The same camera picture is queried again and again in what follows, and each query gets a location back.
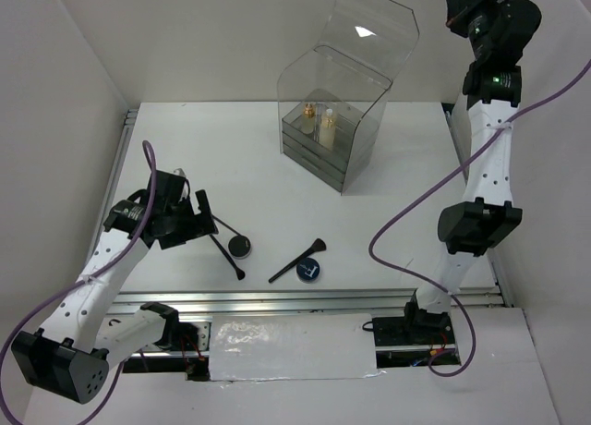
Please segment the black thin makeup brush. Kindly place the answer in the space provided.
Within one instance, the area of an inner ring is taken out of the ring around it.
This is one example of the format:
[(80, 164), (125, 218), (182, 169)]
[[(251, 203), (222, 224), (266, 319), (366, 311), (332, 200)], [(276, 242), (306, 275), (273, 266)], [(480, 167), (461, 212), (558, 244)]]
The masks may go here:
[(232, 233), (235, 234), (235, 236), (244, 237), (244, 235), (242, 233), (240, 233), (238, 230), (236, 230), (235, 228), (230, 226), (228, 223), (223, 221), (221, 218), (217, 217), (214, 214), (212, 214), (211, 216), (215, 222), (217, 222), (218, 224), (220, 224), (220, 225), (224, 226), (225, 228), (227, 228), (228, 230), (230, 230)]

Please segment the small gold cap bottle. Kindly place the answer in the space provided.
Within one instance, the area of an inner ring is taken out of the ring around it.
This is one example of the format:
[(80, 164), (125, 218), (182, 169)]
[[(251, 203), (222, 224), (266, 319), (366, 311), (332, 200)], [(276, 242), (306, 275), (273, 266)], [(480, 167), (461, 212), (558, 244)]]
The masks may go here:
[(316, 128), (316, 105), (314, 103), (305, 103), (302, 120), (301, 120), (301, 131), (305, 135), (311, 135), (314, 133)]

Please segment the cream foundation bottle gold collar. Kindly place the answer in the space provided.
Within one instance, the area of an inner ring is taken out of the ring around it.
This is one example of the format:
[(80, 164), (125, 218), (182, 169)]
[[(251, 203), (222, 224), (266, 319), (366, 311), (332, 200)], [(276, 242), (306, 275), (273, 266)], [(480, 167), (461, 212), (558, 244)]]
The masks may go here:
[(332, 150), (336, 131), (336, 114), (332, 108), (327, 108), (320, 120), (320, 144), (327, 150)]

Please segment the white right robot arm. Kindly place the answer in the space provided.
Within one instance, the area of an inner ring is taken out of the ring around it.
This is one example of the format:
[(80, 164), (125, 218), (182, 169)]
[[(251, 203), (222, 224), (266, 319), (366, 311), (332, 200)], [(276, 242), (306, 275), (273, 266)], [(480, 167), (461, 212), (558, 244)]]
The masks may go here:
[(451, 296), (467, 271), (522, 221), (510, 187), (508, 120), (521, 102), (518, 62), (542, 19), (532, 0), (446, 0), (446, 6), (447, 28), (469, 40), (475, 57), (462, 88), (475, 160), (463, 197), (440, 213), (437, 234), (444, 252), (436, 284), (422, 284), (404, 307), (403, 335), (417, 344), (445, 329)]

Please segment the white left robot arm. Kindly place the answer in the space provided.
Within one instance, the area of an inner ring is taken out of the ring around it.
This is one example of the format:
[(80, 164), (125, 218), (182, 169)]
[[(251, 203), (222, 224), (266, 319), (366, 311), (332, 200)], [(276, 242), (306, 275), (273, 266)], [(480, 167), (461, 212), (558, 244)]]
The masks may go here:
[(99, 243), (71, 291), (34, 333), (11, 344), (25, 380), (80, 404), (102, 389), (109, 370), (145, 346), (195, 348), (199, 327), (176, 309), (147, 302), (114, 326), (103, 319), (121, 287), (154, 244), (170, 249), (212, 235), (217, 228), (205, 190), (163, 171), (149, 185), (119, 201), (103, 223)]

